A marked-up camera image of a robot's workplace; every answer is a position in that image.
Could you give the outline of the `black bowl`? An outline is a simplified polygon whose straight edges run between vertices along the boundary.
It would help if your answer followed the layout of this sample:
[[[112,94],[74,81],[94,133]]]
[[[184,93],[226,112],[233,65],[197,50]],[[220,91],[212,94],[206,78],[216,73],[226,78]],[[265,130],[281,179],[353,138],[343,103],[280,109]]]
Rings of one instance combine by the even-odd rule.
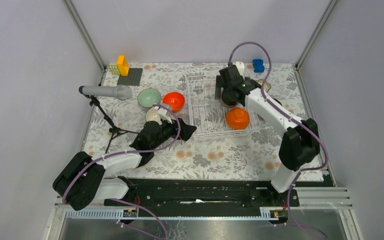
[[[238,105],[238,96],[235,91],[224,90],[220,96],[220,103],[226,108],[234,108]]]

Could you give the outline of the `small white floral bowl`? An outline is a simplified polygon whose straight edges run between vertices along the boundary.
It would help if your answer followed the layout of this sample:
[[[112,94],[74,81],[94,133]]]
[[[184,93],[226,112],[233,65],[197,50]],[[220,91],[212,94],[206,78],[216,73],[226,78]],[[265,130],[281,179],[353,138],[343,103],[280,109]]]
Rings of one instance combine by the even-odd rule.
[[[264,88],[264,91],[266,93],[268,93],[271,90],[271,88],[272,88],[271,84],[268,81],[266,81],[263,84],[264,80],[263,79],[258,79],[257,82]]]

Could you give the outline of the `orange bowl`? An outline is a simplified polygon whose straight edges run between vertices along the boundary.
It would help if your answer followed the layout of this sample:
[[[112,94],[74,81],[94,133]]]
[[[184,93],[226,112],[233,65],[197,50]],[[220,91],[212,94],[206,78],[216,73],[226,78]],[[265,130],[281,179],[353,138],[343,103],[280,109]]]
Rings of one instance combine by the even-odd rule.
[[[162,102],[172,107],[173,112],[181,110],[186,102],[185,96],[180,92],[169,92],[164,97]]]
[[[250,121],[250,115],[244,108],[235,107],[226,114],[226,123],[234,130],[246,129]]]

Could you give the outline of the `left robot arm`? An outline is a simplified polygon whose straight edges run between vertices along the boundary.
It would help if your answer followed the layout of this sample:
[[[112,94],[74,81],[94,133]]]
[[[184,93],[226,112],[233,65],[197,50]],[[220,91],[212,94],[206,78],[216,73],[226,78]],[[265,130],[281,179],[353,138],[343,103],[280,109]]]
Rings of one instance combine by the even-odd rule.
[[[79,211],[92,202],[117,199],[128,206],[135,200],[135,192],[118,177],[117,172],[146,165],[158,149],[169,147],[166,141],[188,141],[197,130],[182,118],[161,123],[148,121],[129,147],[92,159],[85,151],[74,155],[56,177],[52,188],[63,198],[64,204]]]

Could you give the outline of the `mint green bowl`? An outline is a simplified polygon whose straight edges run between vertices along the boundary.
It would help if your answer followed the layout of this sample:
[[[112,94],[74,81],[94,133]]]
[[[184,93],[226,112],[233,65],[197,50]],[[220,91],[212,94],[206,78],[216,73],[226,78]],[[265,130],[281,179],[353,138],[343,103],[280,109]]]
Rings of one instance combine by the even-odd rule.
[[[161,93],[154,88],[142,90],[137,96],[137,102],[141,107],[151,108],[161,101]]]

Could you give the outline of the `teal and white bowl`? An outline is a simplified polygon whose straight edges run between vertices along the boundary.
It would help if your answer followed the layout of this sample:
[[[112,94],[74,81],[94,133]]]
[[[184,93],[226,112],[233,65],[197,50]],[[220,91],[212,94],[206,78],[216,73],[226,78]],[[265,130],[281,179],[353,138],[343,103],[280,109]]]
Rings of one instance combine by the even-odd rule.
[[[160,108],[158,106],[150,108],[146,114],[145,114],[145,120],[146,122],[156,122],[159,125],[162,125],[162,119],[160,115],[158,114],[158,110]]]

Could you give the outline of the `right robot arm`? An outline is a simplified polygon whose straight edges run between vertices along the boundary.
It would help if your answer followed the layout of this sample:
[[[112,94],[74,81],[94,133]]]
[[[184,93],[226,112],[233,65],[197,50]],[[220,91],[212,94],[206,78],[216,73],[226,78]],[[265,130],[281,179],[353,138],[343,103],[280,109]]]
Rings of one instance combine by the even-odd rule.
[[[225,105],[241,104],[258,114],[281,136],[278,153],[281,164],[270,181],[272,189],[266,193],[271,205],[281,205],[300,169],[320,153],[317,123],[288,112],[267,94],[263,86],[245,77],[235,64],[219,70],[214,96]]]

